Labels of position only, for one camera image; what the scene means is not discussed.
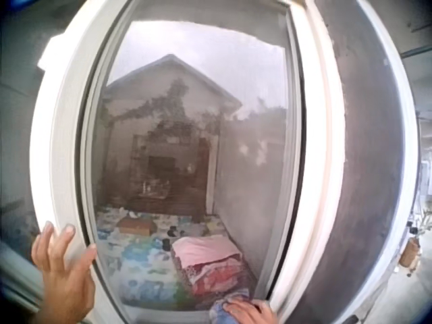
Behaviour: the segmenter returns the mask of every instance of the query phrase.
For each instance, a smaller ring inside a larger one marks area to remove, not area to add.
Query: glass pane
[[[2,15],[0,237],[29,261],[32,242],[39,233],[29,168],[30,130],[43,78],[37,63],[49,39],[64,32],[82,4],[39,1]]]
[[[264,260],[284,226],[293,124],[285,14],[251,1],[143,1],[109,58],[90,128],[90,222],[131,317],[253,297],[275,266]]]

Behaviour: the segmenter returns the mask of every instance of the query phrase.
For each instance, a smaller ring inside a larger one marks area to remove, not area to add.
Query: pink pillow
[[[242,253],[229,238],[213,235],[202,238],[180,238],[172,244],[175,256],[179,258],[182,268],[212,263]]]

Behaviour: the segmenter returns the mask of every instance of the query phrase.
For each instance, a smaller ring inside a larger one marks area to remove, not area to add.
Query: hand
[[[47,222],[32,247],[34,264],[42,271],[45,299],[34,322],[43,324],[76,324],[90,312],[95,303],[95,283],[90,266],[96,257],[90,245],[73,265],[65,265],[64,255],[75,235],[75,227],[66,226],[53,239],[53,224]]]
[[[232,300],[223,305],[239,324],[277,324],[277,317],[264,300]]]

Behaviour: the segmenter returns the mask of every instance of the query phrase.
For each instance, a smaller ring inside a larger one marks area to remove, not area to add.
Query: dirty glass
[[[129,19],[93,107],[105,283],[132,318],[252,298],[286,196],[285,8],[143,1]]]

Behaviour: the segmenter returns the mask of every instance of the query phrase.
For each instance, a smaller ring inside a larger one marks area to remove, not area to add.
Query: roof
[[[163,65],[165,63],[176,63],[180,66],[182,66],[186,71],[190,72],[193,76],[197,77],[198,79],[202,80],[211,90],[214,92],[220,94],[227,100],[231,102],[232,105],[239,108],[242,103],[240,100],[238,100],[235,96],[230,94],[228,91],[226,91],[224,88],[222,88],[220,85],[218,85],[216,82],[214,82],[212,79],[210,79],[208,76],[204,75],[202,72],[198,71],[191,65],[187,64],[185,61],[182,61],[174,54],[168,54],[166,56],[163,56],[162,58],[149,63],[147,65],[144,65],[138,69],[133,70],[132,72],[126,74],[125,76],[122,76],[121,78],[117,79],[116,81],[112,82],[110,85],[107,86],[107,91],[110,89],[113,89],[120,84],[123,84],[126,80],[133,78],[137,76],[138,74],[145,73],[145,71],[155,68],[157,66]]]

